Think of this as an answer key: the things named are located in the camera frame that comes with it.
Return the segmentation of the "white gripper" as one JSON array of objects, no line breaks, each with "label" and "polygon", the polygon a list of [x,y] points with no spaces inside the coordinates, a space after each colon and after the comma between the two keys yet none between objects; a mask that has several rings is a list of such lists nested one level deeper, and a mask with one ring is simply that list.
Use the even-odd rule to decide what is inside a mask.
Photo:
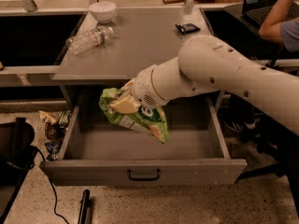
[{"label": "white gripper", "polygon": [[116,112],[122,114],[135,113],[139,108],[139,103],[148,109],[154,109],[167,104],[154,89],[152,76],[156,65],[152,65],[141,71],[136,77],[125,83],[121,90],[131,89],[132,96],[126,96],[110,104]]}]

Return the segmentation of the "person's forearm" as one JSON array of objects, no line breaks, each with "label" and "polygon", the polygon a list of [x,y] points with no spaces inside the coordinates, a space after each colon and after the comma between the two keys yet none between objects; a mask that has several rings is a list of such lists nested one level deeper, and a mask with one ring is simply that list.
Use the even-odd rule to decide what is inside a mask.
[{"label": "person's forearm", "polygon": [[276,44],[283,44],[280,28],[286,20],[292,2],[293,0],[277,0],[259,29],[260,38]]}]

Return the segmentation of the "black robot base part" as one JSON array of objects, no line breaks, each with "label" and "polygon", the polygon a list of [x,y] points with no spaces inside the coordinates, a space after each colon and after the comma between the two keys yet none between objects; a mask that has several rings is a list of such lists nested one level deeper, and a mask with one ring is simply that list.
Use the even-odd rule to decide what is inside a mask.
[{"label": "black robot base part", "polygon": [[4,224],[27,172],[34,166],[34,128],[26,118],[0,125],[0,224]]}]

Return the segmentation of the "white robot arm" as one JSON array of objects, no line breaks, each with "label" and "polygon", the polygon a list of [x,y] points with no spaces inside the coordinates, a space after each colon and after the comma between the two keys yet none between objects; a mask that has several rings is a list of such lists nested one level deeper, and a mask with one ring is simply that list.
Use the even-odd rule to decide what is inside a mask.
[{"label": "white robot arm", "polygon": [[299,134],[299,77],[253,62],[211,35],[188,39],[176,58],[141,71],[111,107],[129,114],[213,91],[228,91]]}]

